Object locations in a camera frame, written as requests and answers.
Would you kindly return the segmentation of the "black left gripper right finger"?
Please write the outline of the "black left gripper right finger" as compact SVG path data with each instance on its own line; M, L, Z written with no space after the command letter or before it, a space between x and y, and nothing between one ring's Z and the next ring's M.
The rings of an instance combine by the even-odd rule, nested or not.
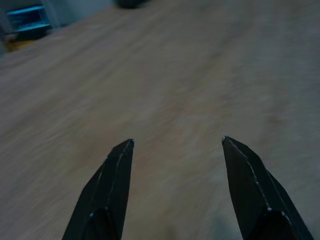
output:
M247 145L221 141L228 186L244 240L311 240L313 236L284 187Z

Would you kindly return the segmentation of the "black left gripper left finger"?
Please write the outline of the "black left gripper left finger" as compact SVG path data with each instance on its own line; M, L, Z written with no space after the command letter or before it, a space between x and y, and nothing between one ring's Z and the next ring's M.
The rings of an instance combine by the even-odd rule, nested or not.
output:
M119 240L129 198L134 140L113 147L83 188L64 240Z

